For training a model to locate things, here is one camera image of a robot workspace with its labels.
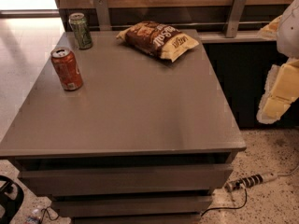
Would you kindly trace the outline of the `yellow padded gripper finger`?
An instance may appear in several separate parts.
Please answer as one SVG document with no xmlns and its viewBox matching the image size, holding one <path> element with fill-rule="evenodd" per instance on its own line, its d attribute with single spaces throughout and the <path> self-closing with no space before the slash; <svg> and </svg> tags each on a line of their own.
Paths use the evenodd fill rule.
<svg viewBox="0 0 299 224">
<path fill-rule="evenodd" d="M 289 59 L 281 66 L 273 64 L 267 74 L 257 120 L 273 124 L 299 98 L 299 60 Z"/>
<path fill-rule="evenodd" d="M 282 16 L 278 16 L 261 28 L 258 37 L 266 40 L 276 40 L 281 18 Z"/>
</svg>

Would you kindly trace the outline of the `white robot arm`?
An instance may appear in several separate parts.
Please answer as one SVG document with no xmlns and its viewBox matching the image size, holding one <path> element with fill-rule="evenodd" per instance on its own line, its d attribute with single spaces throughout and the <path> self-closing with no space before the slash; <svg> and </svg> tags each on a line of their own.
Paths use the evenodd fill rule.
<svg viewBox="0 0 299 224">
<path fill-rule="evenodd" d="M 265 25 L 258 37 L 276 40 L 278 52 L 288 57 L 283 65 L 271 66 L 256 116 L 262 124 L 273 124 L 299 98 L 299 0 Z"/>
</svg>

